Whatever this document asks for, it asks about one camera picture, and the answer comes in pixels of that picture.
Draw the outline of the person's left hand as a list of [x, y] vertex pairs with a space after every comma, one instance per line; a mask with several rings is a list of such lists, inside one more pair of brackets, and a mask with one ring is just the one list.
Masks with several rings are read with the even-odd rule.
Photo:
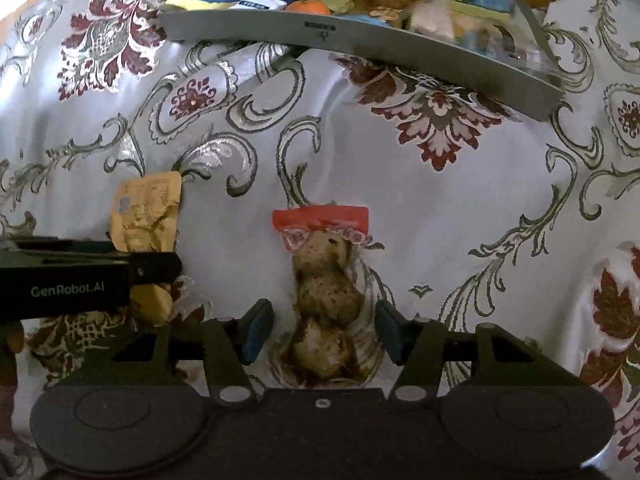
[[25, 344], [24, 326], [20, 320], [9, 321], [1, 325], [1, 394], [13, 394], [17, 387], [16, 356], [22, 352]]

